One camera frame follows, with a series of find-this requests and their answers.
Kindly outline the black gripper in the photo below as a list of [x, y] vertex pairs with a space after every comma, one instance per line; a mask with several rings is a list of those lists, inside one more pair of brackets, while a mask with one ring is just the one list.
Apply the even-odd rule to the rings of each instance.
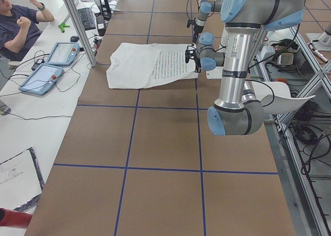
[[191, 46], [195, 46], [197, 42], [197, 36], [203, 31], [203, 21], [199, 18], [188, 19], [187, 20], [187, 28], [193, 26], [193, 37]]
[[200, 58], [197, 56], [197, 49], [188, 45], [185, 50], [185, 63], [188, 64], [190, 60], [195, 63], [195, 73], [201, 73]]

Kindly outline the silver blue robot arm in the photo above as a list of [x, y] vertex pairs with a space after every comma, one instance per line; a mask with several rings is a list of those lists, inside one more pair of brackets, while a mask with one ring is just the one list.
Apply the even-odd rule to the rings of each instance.
[[[263, 106], [246, 80], [254, 36], [298, 25], [304, 6], [305, 0], [200, 0], [198, 16], [187, 23], [193, 39], [185, 60], [194, 60], [196, 72], [223, 68], [219, 97], [207, 111], [213, 134], [249, 135], [261, 127]], [[211, 12], [220, 13], [228, 33], [225, 52], [217, 52], [214, 36], [203, 30]]]
[[187, 28], [193, 26], [192, 45], [197, 43], [199, 34], [203, 31], [209, 14], [214, 12], [220, 12], [224, 0], [200, 0], [198, 2], [198, 16], [191, 19], [188, 15]]

